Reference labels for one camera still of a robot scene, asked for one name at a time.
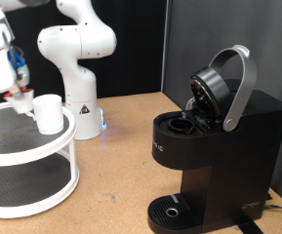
drip tray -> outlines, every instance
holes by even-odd
[[[0,167],[0,207],[40,202],[61,191],[70,179],[70,163],[59,153],[27,164]]]
[[[148,224],[155,233],[164,233],[163,230],[169,233],[167,230],[190,228],[192,228],[191,233],[201,231],[200,221],[181,194],[154,200],[148,208]]]

coffee maker lid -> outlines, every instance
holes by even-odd
[[[243,75],[237,93],[232,99],[230,90],[220,76],[225,63],[239,56],[243,64]],[[210,65],[195,72],[190,80],[196,102],[203,105],[213,117],[224,118],[223,129],[227,132],[237,127],[257,80],[257,67],[250,51],[240,45],[219,52]]]

black coffee maker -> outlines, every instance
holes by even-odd
[[[219,75],[234,56],[243,63],[236,88]],[[153,232],[205,233],[262,217],[282,139],[282,102],[254,91],[256,77],[247,48],[223,50],[192,75],[186,111],[155,118],[153,158],[183,172],[181,193],[150,204]]]

white cup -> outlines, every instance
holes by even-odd
[[[36,125],[40,134],[54,135],[63,130],[61,97],[44,95],[33,100]]]

coffee maker handle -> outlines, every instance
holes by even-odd
[[[225,131],[233,131],[247,105],[250,95],[255,88],[257,81],[257,66],[250,55],[250,51],[240,45],[225,49],[219,52],[211,61],[210,67],[220,73],[223,65],[232,57],[240,56],[243,64],[243,75],[236,96],[230,105],[227,115],[223,122]]]

